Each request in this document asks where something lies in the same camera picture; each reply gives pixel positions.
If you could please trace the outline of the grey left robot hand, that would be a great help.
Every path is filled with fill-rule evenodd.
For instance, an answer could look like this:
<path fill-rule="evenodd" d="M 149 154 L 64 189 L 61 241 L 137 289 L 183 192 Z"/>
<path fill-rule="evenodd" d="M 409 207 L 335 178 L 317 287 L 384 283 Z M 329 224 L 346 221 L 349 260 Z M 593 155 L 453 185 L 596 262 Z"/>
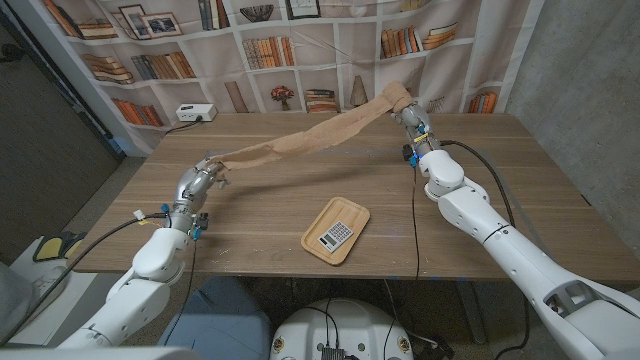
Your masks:
<path fill-rule="evenodd" d="M 180 178 L 169 212 L 169 227 L 188 233 L 194 225 L 197 213 L 207 199 L 207 191 L 217 182 L 226 182 L 221 163 L 207 163 L 205 158 L 189 168 Z"/>

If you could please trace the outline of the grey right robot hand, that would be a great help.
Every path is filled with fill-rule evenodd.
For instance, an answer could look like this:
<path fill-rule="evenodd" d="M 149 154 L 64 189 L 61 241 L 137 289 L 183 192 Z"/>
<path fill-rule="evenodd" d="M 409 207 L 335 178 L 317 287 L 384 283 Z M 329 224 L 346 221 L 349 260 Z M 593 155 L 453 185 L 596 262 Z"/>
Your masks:
<path fill-rule="evenodd" d="M 392 113 L 391 116 L 405 128 L 409 146 L 418 158 L 440 148 L 440 142 L 432 130 L 429 114 L 417 103 Z"/>

